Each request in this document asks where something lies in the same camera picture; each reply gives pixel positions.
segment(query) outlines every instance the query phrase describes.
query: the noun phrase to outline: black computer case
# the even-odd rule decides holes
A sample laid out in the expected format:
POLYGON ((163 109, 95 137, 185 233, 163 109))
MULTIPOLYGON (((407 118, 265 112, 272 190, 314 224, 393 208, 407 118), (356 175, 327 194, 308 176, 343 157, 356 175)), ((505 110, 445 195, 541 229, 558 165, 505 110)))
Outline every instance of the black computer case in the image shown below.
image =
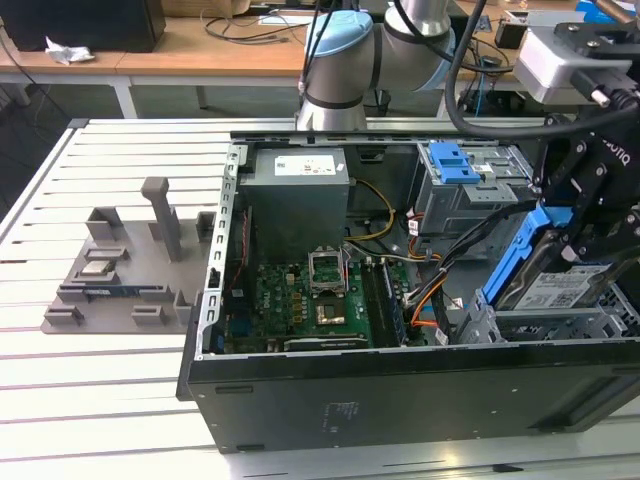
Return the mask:
POLYGON ((165 28, 160 0, 0 0, 18 50, 41 51, 45 37, 91 50, 151 52, 165 28))

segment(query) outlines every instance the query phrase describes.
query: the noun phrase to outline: circuit board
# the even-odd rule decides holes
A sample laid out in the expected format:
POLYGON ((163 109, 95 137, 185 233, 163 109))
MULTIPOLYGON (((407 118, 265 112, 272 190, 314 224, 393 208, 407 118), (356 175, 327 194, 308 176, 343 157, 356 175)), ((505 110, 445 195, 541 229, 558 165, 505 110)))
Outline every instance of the circuit board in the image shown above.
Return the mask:
MULTIPOLYGON (((393 288, 400 298, 403 291, 408 291, 407 273, 401 263, 391 263, 389 267, 393 288)), ((278 348, 274 339, 317 337, 357 337, 363 342, 362 348, 375 347, 361 268, 359 262, 349 262, 344 277, 346 291, 326 295, 312 291, 306 264, 260 265, 254 313, 250 318, 231 319, 228 349, 236 353, 273 351, 278 348)), ((334 281, 339 278, 335 270, 331 264, 316 263, 314 282, 334 281)))

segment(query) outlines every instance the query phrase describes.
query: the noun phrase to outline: desk leg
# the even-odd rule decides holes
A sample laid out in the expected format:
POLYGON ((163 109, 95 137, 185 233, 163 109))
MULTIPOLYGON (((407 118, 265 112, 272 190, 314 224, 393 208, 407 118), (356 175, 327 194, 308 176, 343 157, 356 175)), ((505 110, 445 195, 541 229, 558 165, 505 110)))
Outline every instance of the desk leg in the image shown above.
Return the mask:
POLYGON ((27 95, 27 91, 25 90, 26 85, 20 83, 10 83, 5 85, 5 90, 8 90, 9 95, 14 102, 16 102, 21 107, 27 107, 31 105, 31 99, 29 95, 27 95))
POLYGON ((447 106, 444 102, 444 90, 442 90, 442 96, 440 97, 440 105, 438 105, 438 113, 436 113, 436 118, 444 118, 447 114, 447 106))
POLYGON ((138 118, 138 112, 136 111, 135 103, 133 103, 130 87, 131 84, 129 82, 121 81, 113 84, 113 89, 116 91, 123 117, 138 118))
POLYGON ((200 109, 205 110, 209 108, 209 103, 207 102, 207 91, 204 87, 196 87, 196 95, 198 96, 198 106, 200 109))

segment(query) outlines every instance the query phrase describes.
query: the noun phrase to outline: motherboard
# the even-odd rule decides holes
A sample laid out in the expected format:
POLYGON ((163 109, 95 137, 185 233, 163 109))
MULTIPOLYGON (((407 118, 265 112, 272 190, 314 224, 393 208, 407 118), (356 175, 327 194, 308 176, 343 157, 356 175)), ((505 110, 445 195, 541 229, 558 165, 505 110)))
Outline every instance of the motherboard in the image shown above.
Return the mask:
POLYGON ((260 264, 251 307, 228 318, 226 353, 400 346, 402 263, 310 254, 308 264, 260 264))

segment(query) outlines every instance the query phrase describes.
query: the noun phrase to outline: white slatted table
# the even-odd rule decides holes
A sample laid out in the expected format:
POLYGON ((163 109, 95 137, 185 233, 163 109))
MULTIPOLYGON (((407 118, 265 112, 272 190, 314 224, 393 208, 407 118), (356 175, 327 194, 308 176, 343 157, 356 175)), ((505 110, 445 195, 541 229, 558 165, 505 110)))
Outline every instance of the white slatted table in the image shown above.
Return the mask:
MULTIPOLYGON (((40 332, 46 305, 87 237, 83 222, 94 206, 116 205, 123 220, 150 220, 140 186, 146 176, 167 176, 178 215, 195 218, 217 202, 231 129, 291 126, 290 120, 103 120, 64 133, 0 225, 0 479, 440 475, 432 469, 527 476, 493 474, 486 465, 495 463, 523 466, 535 478, 640 472, 637 401, 580 435, 224 457, 195 404, 174 397, 183 335, 40 332)), ((385 119, 372 127, 446 125, 385 119)))

